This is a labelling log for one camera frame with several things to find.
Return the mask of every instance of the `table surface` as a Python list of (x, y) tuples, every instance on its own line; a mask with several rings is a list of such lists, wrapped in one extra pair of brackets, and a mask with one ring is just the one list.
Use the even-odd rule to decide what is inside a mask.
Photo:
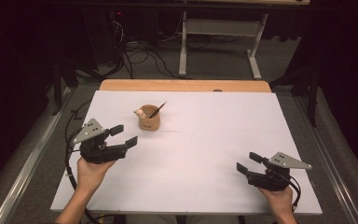
[(271, 5), (308, 5), (310, 0), (187, 0), (188, 2), (244, 3)]
[[(255, 86), (259, 92), (238, 91)], [(160, 128), (140, 130), (132, 111), (165, 101)], [(91, 199), (89, 210), (98, 212), (268, 213), (262, 194), (236, 171), (236, 162), (264, 173), (249, 152), (270, 158), (281, 151), (300, 159), (276, 95), (264, 81), (107, 80), (95, 93), (85, 121), (91, 118), (104, 128), (124, 124), (123, 133), (106, 139), (108, 146), (138, 136), (138, 145), (108, 172)], [(77, 153), (70, 160), (74, 175), (78, 158)], [(301, 202), (306, 202), (296, 211), (321, 214), (307, 173), (293, 170), (291, 175), (303, 190)], [(63, 175), (51, 210), (62, 210), (72, 192)]]

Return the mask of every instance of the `small wooden cup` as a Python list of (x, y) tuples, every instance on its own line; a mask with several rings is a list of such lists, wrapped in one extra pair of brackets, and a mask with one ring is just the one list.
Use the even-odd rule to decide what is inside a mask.
[(142, 109), (145, 113), (145, 119), (139, 118), (139, 127), (145, 131), (156, 131), (160, 124), (159, 112), (153, 116), (153, 118), (149, 118), (157, 109), (155, 105), (143, 105)]

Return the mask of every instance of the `white tabletop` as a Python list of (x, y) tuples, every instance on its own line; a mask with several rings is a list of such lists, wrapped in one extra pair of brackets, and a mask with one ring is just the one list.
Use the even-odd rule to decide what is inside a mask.
[[(164, 102), (159, 129), (139, 129), (133, 110)], [(268, 213), (264, 196), (247, 184), (236, 163), (264, 173), (265, 166), (250, 160), (249, 152), (270, 158), (281, 151), (301, 160), (274, 93), (97, 91), (85, 121), (91, 118), (104, 128), (124, 124), (123, 133), (106, 139), (108, 146), (138, 136), (138, 145), (108, 171), (92, 197), (88, 209), (93, 211)], [(75, 175), (78, 158), (77, 152), (70, 160)], [(291, 175), (302, 189), (296, 212), (321, 214), (307, 173), (293, 169)], [(62, 210), (73, 192), (63, 175), (51, 210)]]

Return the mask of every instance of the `white stand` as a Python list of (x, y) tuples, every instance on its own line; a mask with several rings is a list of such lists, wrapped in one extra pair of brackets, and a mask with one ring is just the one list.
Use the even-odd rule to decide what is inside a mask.
[(261, 35), (266, 26), (268, 14), (263, 14), (261, 21), (219, 21), (219, 20), (197, 20), (187, 19), (187, 12), (183, 12), (183, 29), (182, 29), (182, 47), (179, 62), (179, 76), (186, 75), (187, 64), (187, 49), (186, 37), (187, 34), (198, 35), (239, 35), (250, 36), (254, 38), (252, 49), (247, 50), (249, 64), (252, 68), (252, 73), (255, 79), (261, 79), (260, 71), (258, 70), (257, 62), (255, 60), (255, 53), (260, 43)]

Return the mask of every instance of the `gray carpet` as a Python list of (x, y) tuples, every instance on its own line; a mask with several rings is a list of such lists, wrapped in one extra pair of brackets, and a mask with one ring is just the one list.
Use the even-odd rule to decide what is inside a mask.
[[(264, 80), (274, 80), (284, 73), (297, 43), (298, 41), (281, 43), (277, 39), (262, 41), (256, 58)], [(241, 40), (230, 43), (215, 41), (203, 49), (189, 49), (186, 77), (194, 79), (252, 79), (249, 64), (244, 57), (245, 44), (249, 44), (249, 41)], [(190, 45), (197, 47), (201, 46), (202, 42), (191, 42)], [(147, 54), (138, 49), (128, 52), (133, 63), (132, 74), (134, 78), (163, 79), (172, 78), (166, 77), (170, 72), (174, 75), (177, 74), (179, 46), (160, 45), (155, 48), (142, 45), (142, 47), (150, 53), (147, 58)], [(155, 61), (151, 55), (155, 58), (158, 56), (151, 49), (158, 52), (170, 72), (165, 69), (163, 61)], [(106, 66), (101, 65), (102, 71), (107, 69)], [(127, 70), (124, 67), (117, 74), (112, 75), (111, 78), (129, 78), (129, 71), (130, 68)], [(91, 99), (98, 88), (98, 82), (81, 79), (80, 85), (71, 90), (72, 96), (68, 104), (62, 109), (62, 117), (45, 146), (44, 155), (38, 163), (31, 181), (23, 195), (19, 195), (20, 201), (16, 209), (13, 209), (9, 223), (48, 223), (52, 222), (57, 216), (57, 213), (51, 212), (49, 208), (64, 171), (65, 126), (72, 116), (71, 110), (77, 109), (88, 99)], [(309, 177), (314, 184), (315, 193), (324, 212), (320, 216), (297, 216), (298, 221), (311, 224), (358, 223), (358, 221), (353, 221), (351, 213), (348, 213), (345, 205), (343, 206), (342, 200), (337, 196), (337, 187), (332, 185), (334, 181), (329, 174), (330, 167), (325, 164), (324, 157), (320, 152), (320, 143), (314, 137), (315, 132), (317, 132), (323, 140), (323, 144), (328, 149), (335, 167), (338, 167), (337, 171), (339, 172), (339, 177), (342, 178), (342, 183), (345, 185), (344, 189), (348, 191), (358, 211), (358, 162), (340, 133), (334, 117), (330, 114), (328, 104), (323, 98), (323, 93), (319, 91), (316, 117), (318, 127), (313, 129), (304, 118), (302, 106), (307, 101), (307, 98), (292, 97), (289, 88), (280, 87), (274, 89), (274, 91), (278, 95), (283, 114), (286, 117), (302, 160), (313, 166), (313, 169), (309, 171)], [(85, 105), (79, 110), (78, 116), (80, 118), (85, 117), (88, 106)], [(46, 127), (46, 123), (51, 119), (50, 109), (51, 106), (36, 123), (27, 139), (24, 139), (7, 164), (6, 169), (0, 175), (0, 206), (28, 155), (31, 153), (35, 142), (40, 137), (40, 133), (43, 132), (41, 127)], [(80, 127), (82, 123), (82, 119), (72, 120), (68, 133)], [(272, 221), (271, 216), (246, 217), (246, 223), (272, 223)]]

